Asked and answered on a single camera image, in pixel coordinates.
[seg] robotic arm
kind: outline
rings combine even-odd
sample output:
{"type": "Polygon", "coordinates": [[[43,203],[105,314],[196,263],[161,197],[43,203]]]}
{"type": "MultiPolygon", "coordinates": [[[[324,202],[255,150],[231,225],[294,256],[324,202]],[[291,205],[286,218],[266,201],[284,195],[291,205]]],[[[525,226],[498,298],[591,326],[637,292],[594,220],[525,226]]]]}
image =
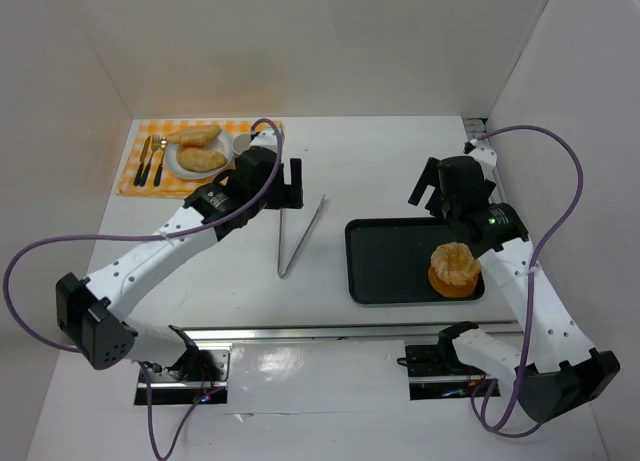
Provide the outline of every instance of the robotic arm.
{"type": "MultiPolygon", "coordinates": [[[[491,204],[495,184],[486,179],[496,165],[487,144],[467,143],[467,156],[427,162],[409,203],[417,205],[434,187],[426,209],[447,223],[469,246],[485,276],[503,291],[521,326],[527,315],[529,260],[533,244],[515,210],[491,204]]],[[[620,370],[611,351],[598,352],[578,328],[539,265],[535,277],[529,364],[518,401],[527,415],[544,423],[597,398],[620,370]]],[[[441,356],[448,363],[474,366],[512,386],[521,352],[470,322],[440,333],[441,356]]]]}
{"type": "Polygon", "coordinates": [[[200,251],[247,224],[263,208],[302,207],[302,162],[291,159],[291,185],[283,167],[264,196],[230,221],[179,238],[168,235],[196,228],[233,213],[258,193],[276,161],[270,130],[236,159],[235,170],[197,188],[154,234],[165,240],[142,243],[110,265],[79,280],[72,273],[56,284],[58,325],[91,365],[106,369],[122,359],[165,366],[180,379],[210,363],[208,353],[175,326],[151,327],[127,321],[136,305],[164,278],[200,251]]]}

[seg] white table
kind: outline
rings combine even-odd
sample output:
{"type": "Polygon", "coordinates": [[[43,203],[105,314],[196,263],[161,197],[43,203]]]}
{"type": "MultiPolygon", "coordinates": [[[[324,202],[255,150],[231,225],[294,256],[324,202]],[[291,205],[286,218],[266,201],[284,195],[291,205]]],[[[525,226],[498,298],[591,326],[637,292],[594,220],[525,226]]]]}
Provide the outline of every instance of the white table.
{"type": "MultiPolygon", "coordinates": [[[[305,207],[286,212],[288,259],[322,193],[327,203],[286,280],[276,275],[278,213],[262,211],[249,224],[181,267],[142,301],[133,318],[181,327],[283,327],[513,321],[504,297],[488,285],[472,303],[362,307],[349,296],[344,228],[356,218],[421,217],[407,199],[430,156],[459,155],[462,120],[446,117],[280,118],[285,156],[303,160],[305,207]]],[[[120,163],[134,142],[136,120],[120,163]]],[[[112,194],[100,233],[148,234],[179,200],[112,194]]],[[[90,271],[131,249],[98,243],[90,271]]],[[[428,260],[425,260],[425,273],[428,260]]]]}
{"type": "MultiPolygon", "coordinates": [[[[329,199],[290,277],[276,276],[277,213],[262,212],[159,285],[135,311],[137,319],[200,327],[513,319],[490,286],[482,300],[464,305],[363,308],[348,294],[346,223],[423,216],[406,201],[429,156],[459,154],[465,140],[460,118],[284,122],[286,155],[303,158],[306,200],[303,211],[287,213],[290,238],[299,237],[323,192],[329,199]]],[[[177,200],[113,195],[101,232],[149,233],[178,206],[177,200]]],[[[98,244],[91,269],[129,248],[98,244]]],[[[402,341],[234,344],[228,403],[193,413],[172,461],[607,459],[589,406],[527,440],[512,441],[486,433],[467,400],[410,401],[406,370],[396,364],[403,353],[402,341]]],[[[29,461],[153,459],[145,408],[133,406],[136,379],[136,365],[123,362],[98,372],[82,356],[62,353],[29,461]]],[[[491,404],[491,419],[505,403],[497,398],[491,404]]],[[[184,411],[184,406],[154,410],[163,454],[184,411]]],[[[521,422],[516,418],[510,427],[522,428],[521,422]]]]}

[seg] cable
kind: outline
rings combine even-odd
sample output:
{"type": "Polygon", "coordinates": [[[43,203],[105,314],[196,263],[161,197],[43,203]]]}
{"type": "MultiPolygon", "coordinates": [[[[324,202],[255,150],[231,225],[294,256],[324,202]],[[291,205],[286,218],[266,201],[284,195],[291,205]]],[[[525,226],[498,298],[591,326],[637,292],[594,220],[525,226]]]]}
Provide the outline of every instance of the cable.
{"type": "MultiPolygon", "coordinates": [[[[536,263],[538,262],[538,257],[540,256],[540,252],[542,251],[542,248],[544,248],[545,244],[547,244],[551,236],[555,234],[555,232],[560,228],[560,226],[562,226],[562,224],[567,220],[567,218],[571,215],[571,213],[573,213],[574,209],[578,204],[578,201],[580,201],[580,197],[582,196],[582,189],[584,186],[584,172],[582,171],[582,165],[580,164],[578,155],[575,153],[575,151],[573,151],[573,149],[571,149],[571,146],[569,146],[569,144],[567,144],[567,142],[564,139],[562,139],[560,136],[558,136],[557,134],[545,128],[540,128],[538,126],[531,126],[526,124],[509,126],[509,127],[498,129],[496,131],[493,131],[487,134],[483,134],[482,136],[478,137],[478,141],[489,139],[492,136],[508,133],[510,131],[537,131],[539,133],[546,134],[550,138],[554,139],[565,149],[565,151],[567,151],[567,153],[569,153],[569,156],[571,156],[571,160],[573,161],[573,164],[576,167],[576,172],[578,174],[578,185],[576,187],[576,192],[573,196],[573,200],[571,201],[571,204],[569,205],[567,210],[564,212],[564,214],[560,216],[558,221],[556,221],[553,224],[553,226],[551,226],[551,228],[544,234],[544,236],[542,236],[542,239],[533,250],[533,254],[531,255],[531,260],[529,261],[529,269],[531,270],[535,267],[536,263]]],[[[529,274],[527,275],[527,280],[528,280],[527,281],[527,314],[525,318],[526,321],[525,321],[525,328],[524,328],[524,339],[522,341],[522,354],[520,356],[520,364],[518,366],[516,379],[513,382],[513,391],[511,393],[511,398],[509,399],[509,403],[507,404],[507,408],[505,409],[504,414],[502,415],[500,420],[495,425],[490,426],[487,423],[486,408],[489,402],[489,398],[491,397],[491,393],[493,392],[493,389],[497,384],[497,381],[494,380],[489,385],[489,389],[487,390],[484,396],[484,401],[482,403],[482,409],[480,414],[478,414],[478,410],[475,405],[475,394],[479,386],[476,387],[476,389],[471,394],[471,405],[473,407],[473,412],[475,413],[478,420],[482,423],[482,426],[484,427],[484,429],[486,429],[490,433],[495,433],[507,438],[521,438],[524,436],[528,436],[529,434],[532,434],[535,431],[537,431],[537,429],[540,427],[540,425],[537,425],[534,428],[530,429],[529,431],[526,431],[524,433],[518,433],[518,434],[509,434],[509,433],[500,432],[500,429],[502,429],[504,425],[507,424],[507,421],[509,421],[511,414],[515,409],[516,402],[518,401],[518,398],[520,396],[520,392],[522,391],[522,383],[524,381],[524,373],[525,373],[525,368],[527,366],[527,356],[529,354],[529,345],[531,344],[535,273],[529,272],[529,274]]]]}
{"type": "Polygon", "coordinates": [[[252,131],[255,130],[255,128],[257,128],[262,123],[268,124],[273,129],[276,135],[276,140],[278,145],[276,161],[273,165],[273,169],[271,170],[271,173],[269,174],[269,177],[267,178],[267,181],[264,183],[264,186],[262,186],[262,188],[260,188],[260,190],[256,193],[256,195],[253,198],[251,198],[249,201],[247,201],[243,206],[235,210],[233,213],[228,214],[227,216],[217,219],[211,223],[203,224],[202,226],[198,226],[196,228],[185,229],[184,231],[176,231],[176,232],[168,233],[164,235],[120,236],[120,235],[111,235],[111,234],[77,234],[77,235],[70,235],[70,236],[56,236],[53,238],[45,238],[45,239],[41,239],[40,241],[31,243],[25,246],[24,248],[22,248],[20,251],[18,251],[15,254],[15,256],[13,256],[13,258],[11,258],[11,261],[9,261],[7,269],[4,272],[4,277],[2,279],[2,292],[4,294],[4,301],[7,304],[7,308],[9,309],[9,313],[11,314],[11,316],[13,316],[13,319],[16,320],[18,325],[24,331],[26,331],[29,335],[31,335],[41,343],[51,346],[52,348],[60,349],[62,351],[78,353],[79,352],[78,349],[51,341],[45,338],[44,336],[42,336],[41,334],[39,334],[38,332],[36,332],[20,317],[20,315],[16,311],[15,306],[13,304],[13,300],[11,299],[11,293],[9,292],[9,280],[11,279],[11,273],[13,272],[13,268],[15,268],[18,261],[20,261],[20,258],[22,258],[29,251],[35,248],[38,248],[40,246],[46,246],[47,244],[62,243],[65,241],[137,241],[137,242],[162,241],[162,240],[166,240],[166,238],[169,238],[169,239],[180,238],[183,236],[188,236],[190,234],[200,233],[207,229],[226,223],[227,221],[231,221],[236,216],[239,216],[240,214],[249,210],[251,206],[253,206],[264,195],[264,193],[266,193],[267,189],[269,189],[269,187],[273,183],[273,180],[276,178],[276,175],[278,174],[278,170],[280,169],[280,163],[282,162],[282,147],[284,144],[284,132],[280,131],[273,121],[266,118],[260,118],[255,123],[253,123],[253,125],[251,126],[251,130],[252,131]]]}
{"type": "MultiPolygon", "coordinates": [[[[202,226],[198,226],[196,228],[191,228],[191,229],[185,229],[184,231],[176,231],[170,234],[165,234],[165,235],[151,235],[151,236],[119,236],[119,235],[110,235],[110,234],[79,234],[79,235],[70,235],[70,236],[57,236],[57,237],[53,237],[53,238],[45,238],[45,239],[41,239],[40,241],[36,241],[34,243],[31,243],[27,246],[25,246],[24,248],[22,248],[20,251],[18,251],[13,258],[11,258],[11,261],[9,261],[9,264],[4,272],[4,277],[2,279],[2,292],[4,294],[4,301],[7,304],[7,308],[9,309],[9,313],[11,314],[11,316],[13,316],[13,319],[16,320],[16,322],[18,323],[18,325],[24,330],[26,331],[30,336],[34,337],[35,339],[37,339],[38,341],[51,346],[52,348],[57,348],[60,349],[62,351],[68,351],[71,353],[78,353],[79,350],[76,348],[72,348],[70,346],[65,346],[63,344],[59,344],[56,343],[54,341],[51,341],[47,338],[45,338],[44,336],[42,336],[40,333],[38,333],[37,331],[35,331],[33,328],[31,328],[18,314],[18,312],[15,309],[15,306],[13,304],[13,300],[11,299],[11,293],[9,291],[9,281],[11,279],[11,273],[13,272],[13,269],[15,268],[16,264],[18,263],[18,261],[20,261],[20,258],[22,258],[25,254],[27,254],[29,251],[40,247],[40,246],[46,246],[47,244],[54,244],[54,243],[62,243],[65,241],[137,241],[137,242],[150,242],[150,241],[162,241],[162,240],[166,240],[167,238],[178,238],[178,237],[183,237],[183,236],[188,236],[191,234],[196,234],[202,231],[205,231],[207,229],[213,228],[215,226],[218,226],[220,224],[226,223],[227,221],[230,221],[232,219],[234,219],[236,216],[239,216],[240,214],[244,213],[245,211],[247,211],[248,209],[251,208],[251,206],[253,206],[256,202],[258,202],[258,200],[267,192],[267,190],[269,189],[269,187],[271,186],[271,184],[273,183],[273,181],[275,180],[277,174],[278,174],[278,170],[280,169],[280,164],[282,163],[282,148],[284,145],[284,131],[281,131],[278,126],[276,126],[276,124],[271,121],[270,119],[267,118],[260,118],[258,119],[255,123],[253,123],[253,125],[251,126],[251,130],[254,131],[260,124],[268,124],[270,128],[273,129],[275,135],[276,135],[276,141],[277,141],[277,152],[276,152],[276,160],[275,163],[273,165],[273,169],[271,170],[271,173],[269,174],[269,177],[267,178],[267,180],[265,181],[264,185],[262,186],[262,188],[260,188],[260,190],[256,193],[256,195],[251,198],[249,201],[247,201],[243,206],[241,206],[240,208],[238,208],[237,210],[235,210],[233,213],[224,216],[220,219],[217,219],[216,221],[213,221],[211,223],[208,224],[203,224],[202,226]]],[[[147,384],[147,424],[149,427],[149,441],[151,443],[151,449],[153,450],[153,454],[155,455],[156,459],[158,461],[166,461],[167,459],[169,459],[169,456],[171,456],[171,454],[173,453],[173,449],[176,446],[176,442],[178,440],[178,436],[180,435],[180,431],[182,430],[182,427],[184,426],[185,422],[187,421],[187,418],[189,417],[189,415],[193,412],[193,410],[196,408],[196,406],[198,405],[196,400],[200,399],[199,397],[196,398],[196,400],[194,400],[194,404],[192,406],[189,407],[189,409],[187,410],[187,412],[185,413],[184,417],[182,418],[182,420],[180,421],[180,425],[178,426],[178,429],[176,431],[176,434],[173,438],[173,442],[171,443],[171,448],[169,449],[169,452],[167,453],[166,456],[161,456],[160,452],[158,451],[158,446],[156,444],[156,439],[155,439],[155,435],[153,433],[153,405],[152,405],[152,389],[151,389],[151,377],[149,375],[149,372],[147,371],[147,367],[144,365],[144,363],[138,363],[140,365],[140,368],[142,369],[142,373],[144,375],[146,384],[147,384]]],[[[218,389],[212,389],[210,391],[208,391],[206,394],[211,394],[216,392],[218,389]]]]}

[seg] knife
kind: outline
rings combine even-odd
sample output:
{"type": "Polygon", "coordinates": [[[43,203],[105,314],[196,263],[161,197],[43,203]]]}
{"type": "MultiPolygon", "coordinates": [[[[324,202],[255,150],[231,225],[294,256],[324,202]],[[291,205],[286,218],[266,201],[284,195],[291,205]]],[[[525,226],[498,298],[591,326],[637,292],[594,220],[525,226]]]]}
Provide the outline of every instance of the knife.
{"type": "Polygon", "coordinates": [[[133,180],[134,186],[140,186],[140,177],[142,176],[142,170],[144,169],[144,158],[147,157],[147,151],[149,151],[150,142],[151,136],[148,136],[147,140],[144,142],[144,146],[142,147],[142,152],[140,153],[140,166],[138,167],[138,172],[136,173],[136,179],[133,180]]]}

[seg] black handle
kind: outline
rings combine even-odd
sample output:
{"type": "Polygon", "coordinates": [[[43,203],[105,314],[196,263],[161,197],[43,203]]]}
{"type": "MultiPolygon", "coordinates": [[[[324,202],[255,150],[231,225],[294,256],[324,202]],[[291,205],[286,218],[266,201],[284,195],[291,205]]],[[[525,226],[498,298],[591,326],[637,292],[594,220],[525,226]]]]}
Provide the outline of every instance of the black handle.
{"type": "Polygon", "coordinates": [[[158,169],[156,169],[156,177],[153,178],[153,185],[154,186],[160,186],[160,178],[162,177],[162,165],[158,166],[158,169]]]}
{"type": "Polygon", "coordinates": [[[151,169],[151,160],[144,167],[144,173],[142,173],[142,178],[140,178],[140,186],[144,186],[147,183],[147,177],[149,176],[149,170],[151,169]]]}
{"type": "Polygon", "coordinates": [[[142,168],[144,168],[144,161],[138,166],[138,172],[136,173],[136,179],[133,180],[134,186],[140,186],[140,177],[142,176],[142,168]]]}

